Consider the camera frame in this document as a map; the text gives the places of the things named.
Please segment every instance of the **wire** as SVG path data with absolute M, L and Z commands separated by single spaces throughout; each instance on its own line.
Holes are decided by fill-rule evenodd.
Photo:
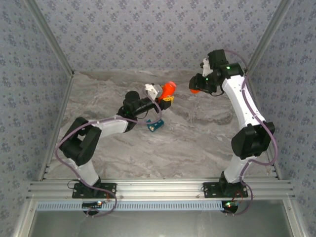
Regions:
M 74 167 L 72 167 L 70 164 L 68 164 L 66 161 L 62 160 L 59 155 L 58 155 L 58 150 L 60 148 L 60 146 L 67 140 L 69 139 L 71 136 L 73 136 L 76 132 L 78 132 L 79 130 L 89 126 L 89 125 L 93 125 L 93 124 L 97 124 L 97 123 L 104 123 L 104 122 L 109 122 L 109 121 L 113 121 L 113 120 L 125 120 L 125 121 L 130 121 L 130 122 L 134 122 L 134 123 L 138 123 L 138 124 L 143 124 L 143 125 L 146 125 L 146 124 L 154 124 L 156 122 L 158 122 L 161 117 L 162 117 L 162 112 L 161 112 L 161 108 L 159 106 L 159 104 L 154 100 L 152 99 L 148 94 L 146 94 L 146 96 L 153 102 L 153 104 L 157 107 L 158 109 L 158 116 L 159 118 L 156 120 L 156 121 L 153 121 L 153 122 L 141 122 L 141 121 L 136 121 L 136 120 L 132 120 L 132 119 L 129 119 L 129 118 L 123 118 L 123 117 L 116 117 L 114 116 L 113 118 L 104 118 L 104 119 L 100 119 L 100 120 L 96 120 L 96 121 L 90 121 L 88 123 L 85 123 L 83 124 L 82 126 L 79 126 L 77 127 L 75 130 L 71 131 L 67 136 L 65 136 L 58 144 L 57 146 L 55 147 L 55 150 L 54 150 L 54 154 L 55 154 L 55 157 L 56 159 L 61 162 L 62 164 L 64 164 L 65 166 L 67 166 L 77 177 L 78 177 L 78 180 L 80 182 L 82 182 L 84 185 L 86 185 L 87 187 L 91 188 L 91 189 L 94 189 L 94 190 L 98 190 L 98 191 L 102 191 L 102 192 L 105 192 L 111 196 L 114 197 L 115 199 L 115 204 L 113 205 L 112 209 L 105 212 L 105 213 L 102 213 L 102 214 L 99 214 L 99 215 L 93 215 L 92 217 L 93 218 L 96 218 L 96 217 L 102 217 L 102 216 L 106 216 L 110 213 L 112 213 L 116 207 L 117 207 L 117 203 L 118 203 L 118 199 L 116 197 L 116 195 L 114 193 L 112 193 L 111 191 L 108 191 L 106 189 L 101 189 L 101 188 L 97 188 L 97 187 L 94 187 L 92 185 L 89 185 L 88 183 L 86 183 L 79 175 L 79 173 L 76 171 L 76 169 Z
M 220 95 L 223 95 L 225 93 L 225 91 L 223 90 L 222 86 L 220 85 L 220 88 L 221 88 L 221 93 L 218 94 L 218 95 L 213 95 L 213 92 L 211 90 L 211 85 L 208 85 L 208 93 L 211 95 L 211 96 L 214 96 L 214 97 L 217 97 L 217 96 L 220 96 Z
M 70 182 L 72 182 L 72 181 L 79 181 L 79 180 L 78 180 L 78 179 L 72 179 L 72 180 L 69 180 L 69 182 L 67 183 L 67 187 L 68 187 L 69 189 L 74 190 L 74 188 L 70 188 L 70 187 L 69 187 L 69 184 L 70 184 Z
M 244 65 L 245 65 L 245 67 L 246 67 L 246 70 L 247 70 L 247 72 L 248 72 L 248 64 L 247 64 L 246 60 L 245 60 L 241 55 L 239 55 L 237 52 L 232 51 L 232 50 L 229 50 L 229 49 L 224 49 L 224 51 L 226 51 L 226 52 L 228 52 L 228 53 L 232 53 L 232 54 L 236 55 L 238 58 L 240 58 L 240 59 L 242 60 L 242 62 L 244 63 Z M 249 159 L 249 160 L 248 160 L 248 163 L 247 163 L 247 164 L 244 166 L 244 168 L 241 170 L 241 173 L 240 173 L 240 176 L 239 176 L 239 180 L 240 180 L 240 183 L 241 183 L 242 185 L 246 186 L 246 187 L 249 189 L 249 191 L 250 191 L 250 203 L 249 203 L 249 205 L 246 207 L 246 209 L 244 209 L 243 211 L 241 211 L 241 212 L 235 214 L 235 216 L 239 216 L 239 215 L 242 215 L 242 214 L 246 213 L 246 212 L 249 210 L 249 208 L 251 207 L 251 205 L 252 205 L 252 201 L 253 201 L 253 192 L 252 192 L 252 189 L 251 189 L 251 187 L 250 187 L 248 184 L 246 184 L 246 183 L 243 181 L 244 173 L 246 172 L 247 168 L 249 167 L 250 162 L 254 162 L 254 163 L 256 163 L 256 164 L 268 166 L 268 165 L 272 165 L 272 164 L 277 160 L 277 156 L 278 156 L 278 148 L 277 148 L 277 141 L 276 141 L 276 139 L 274 138 L 274 136 L 273 136 L 273 134 L 270 132 L 270 130 L 267 128 L 267 126 L 257 117 L 256 113 L 253 111 L 253 109 L 251 108 L 251 106 L 250 106 L 250 104 L 249 104 L 249 102 L 248 102 L 248 100 L 247 100 L 246 93 L 245 93 L 245 90 L 244 90 L 244 89 L 245 89 L 246 84 L 247 84 L 248 81 L 249 81 L 249 75 L 246 74 L 246 75 L 245 75 L 245 79 L 243 80 L 243 83 L 242 83 L 242 85 L 241 85 L 242 97 L 243 97 L 243 99 L 244 99 L 244 101 L 245 101 L 245 103 L 246 103 L 248 109 L 250 110 L 252 116 L 260 123 L 260 125 L 265 129 L 265 131 L 267 132 L 267 134 L 270 136 L 271 141 L 272 141 L 272 143 L 273 143 L 273 146 L 274 146 L 274 148 L 275 148 L 275 156 L 274 156 L 274 158 L 273 158 L 270 162 L 268 162 L 268 163 L 259 162 L 259 161 L 255 160 L 255 159 Z
M 142 118 L 139 118 L 139 117 L 137 117 L 137 118 L 138 118 L 138 119 L 144 119 L 144 118 L 146 118 L 146 117 L 147 117 L 147 115 L 148 115 L 148 111 L 146 111 L 145 116 L 143 116 Z
M 231 200 L 231 202 L 235 200 L 235 198 L 237 197 L 237 193 L 239 193 L 239 194 L 240 194 L 240 196 L 241 196 L 241 201 L 240 201 L 239 203 L 242 203 L 243 196 L 242 196 L 241 191 L 239 191 L 239 190 L 237 190 L 237 191 L 235 192 L 235 196 L 233 197 L 233 199 Z

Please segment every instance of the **wallpaper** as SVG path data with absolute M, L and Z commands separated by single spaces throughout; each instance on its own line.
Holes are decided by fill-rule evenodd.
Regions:
M 291 6 L 252 80 L 261 110 L 276 125 L 279 165 L 292 179 L 316 236 L 316 2 Z
M 0 1 L 0 236 L 12 235 L 37 179 L 67 75 L 28 9 Z
M 223 47 L 250 59 L 279 0 L 37 3 L 72 68 L 104 71 L 196 69 L 210 51 Z

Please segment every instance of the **yellow object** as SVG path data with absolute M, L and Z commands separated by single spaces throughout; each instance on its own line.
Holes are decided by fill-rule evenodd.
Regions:
M 169 97 L 165 97 L 165 98 L 163 98 L 162 100 L 164 100 L 164 101 L 171 101 L 171 103 L 173 102 L 173 98 L 174 98 L 174 96 L 169 96 Z

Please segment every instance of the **gray marble floor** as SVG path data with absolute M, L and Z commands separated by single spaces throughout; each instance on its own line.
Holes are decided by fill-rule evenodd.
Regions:
M 107 178 L 218 177 L 232 157 L 231 138 L 238 122 L 226 95 L 191 94 L 189 80 L 195 71 L 110 71 L 76 73 L 60 129 L 59 140 L 75 118 L 111 117 L 130 90 L 145 83 L 172 80 L 177 84 L 171 108 L 163 111 L 164 127 L 151 133 L 136 125 L 128 133 L 99 140 L 93 157 L 95 169 Z M 150 112 L 146 119 L 155 119 Z M 262 154 L 261 161 L 267 161 Z M 251 165 L 247 175 L 270 175 L 270 167 Z M 52 159 L 46 178 L 72 178 L 71 171 Z

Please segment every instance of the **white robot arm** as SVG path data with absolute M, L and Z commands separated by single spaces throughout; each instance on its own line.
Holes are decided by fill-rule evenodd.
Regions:
M 250 159 L 256 159 L 266 151 L 270 143 L 270 137 L 260 123 L 250 112 L 242 95 L 245 92 L 247 101 L 256 113 L 256 116 L 274 133 L 275 127 L 272 122 L 267 123 L 255 106 L 247 86 L 242 89 L 244 72 L 237 63 L 229 64 L 224 50 L 215 50 L 208 54 L 200 64 L 202 74 L 196 74 L 189 84 L 193 93 L 200 91 L 209 93 L 217 92 L 219 86 L 222 93 L 227 93 L 239 122 L 239 133 L 232 139 L 233 157 L 229 166 L 223 171 L 219 184 L 226 197 L 234 197 L 235 192 L 242 189 L 240 175 Z
M 153 101 L 161 110 L 169 108 L 173 100 L 174 90 L 175 84 L 173 82 L 168 82 L 163 87 L 146 84 L 147 97 L 143 99 L 140 99 L 138 92 L 129 91 L 125 95 L 123 106 L 114 117 L 107 119 L 105 122 L 97 122 L 78 130 L 59 149 L 68 158 L 68 163 L 77 171 L 80 178 L 88 185 L 97 187 L 101 179 L 94 169 L 92 156 L 98 140 L 112 134 L 130 131 L 137 122 L 137 116 L 150 109 L 155 109 L 158 113 L 158 108 Z M 89 122 L 91 121 L 82 117 L 77 118 L 65 136 Z

